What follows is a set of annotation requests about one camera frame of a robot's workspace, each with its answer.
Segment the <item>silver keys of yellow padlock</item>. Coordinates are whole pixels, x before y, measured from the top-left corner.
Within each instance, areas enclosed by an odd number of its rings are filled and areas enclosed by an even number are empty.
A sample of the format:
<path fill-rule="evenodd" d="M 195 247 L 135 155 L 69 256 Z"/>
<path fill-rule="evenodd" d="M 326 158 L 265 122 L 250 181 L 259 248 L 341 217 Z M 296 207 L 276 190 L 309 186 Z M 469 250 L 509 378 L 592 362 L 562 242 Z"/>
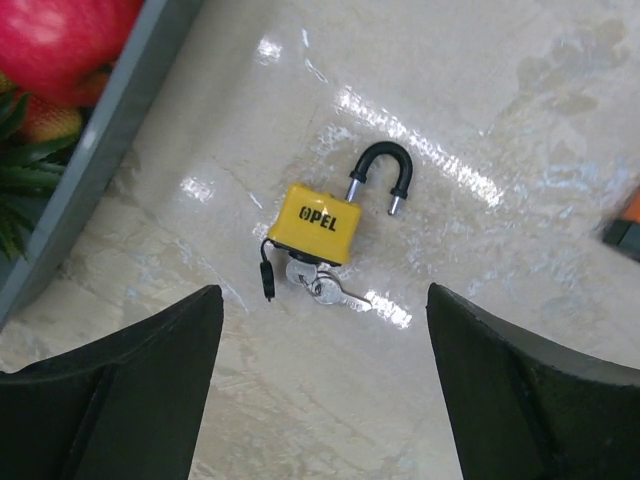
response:
<path fill-rule="evenodd" d="M 344 290 L 332 272 L 320 270 L 317 265 L 291 260 L 286 266 L 286 277 L 291 283 L 304 287 L 321 305 L 344 305 L 358 312 L 372 309 L 369 300 Z"/>

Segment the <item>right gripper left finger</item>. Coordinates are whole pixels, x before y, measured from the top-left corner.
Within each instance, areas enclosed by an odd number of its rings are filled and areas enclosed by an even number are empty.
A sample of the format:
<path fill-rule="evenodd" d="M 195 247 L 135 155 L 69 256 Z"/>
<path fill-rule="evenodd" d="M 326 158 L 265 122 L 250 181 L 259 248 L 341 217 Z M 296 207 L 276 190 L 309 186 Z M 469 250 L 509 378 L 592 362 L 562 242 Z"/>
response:
<path fill-rule="evenodd" d="M 4 479 L 186 479 L 224 319 L 219 286 L 1 375 Z"/>

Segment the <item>yellow black padlock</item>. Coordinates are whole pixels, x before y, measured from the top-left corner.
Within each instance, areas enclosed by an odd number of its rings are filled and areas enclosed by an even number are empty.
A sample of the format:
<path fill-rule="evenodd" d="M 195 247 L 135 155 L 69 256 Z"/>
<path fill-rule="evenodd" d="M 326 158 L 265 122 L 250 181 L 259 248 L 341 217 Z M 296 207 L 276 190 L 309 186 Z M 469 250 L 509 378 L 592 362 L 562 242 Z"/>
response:
<path fill-rule="evenodd" d="M 390 190 L 388 209 L 388 214 L 394 216 L 408 198 L 413 161 L 403 146 L 392 141 L 374 143 L 362 153 L 350 173 L 351 183 L 343 199 L 299 183 L 289 187 L 278 217 L 260 247 L 261 280 L 267 300 L 276 296 L 274 269 L 266 254 L 268 244 L 285 251 L 290 261 L 317 265 L 320 270 L 330 271 L 349 261 L 362 213 L 355 199 L 367 182 L 371 165 L 382 156 L 391 157 L 398 164 L 398 177 Z"/>

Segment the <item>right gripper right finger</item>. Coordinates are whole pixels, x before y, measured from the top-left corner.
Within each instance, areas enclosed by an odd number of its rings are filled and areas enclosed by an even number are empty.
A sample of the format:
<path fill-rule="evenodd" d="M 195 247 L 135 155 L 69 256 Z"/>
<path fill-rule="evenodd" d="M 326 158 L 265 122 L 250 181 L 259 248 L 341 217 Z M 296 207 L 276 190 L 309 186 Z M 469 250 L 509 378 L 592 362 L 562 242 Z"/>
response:
<path fill-rule="evenodd" d="M 638 370 L 562 346 L 436 283 L 426 314 L 464 478 L 638 478 Z"/>

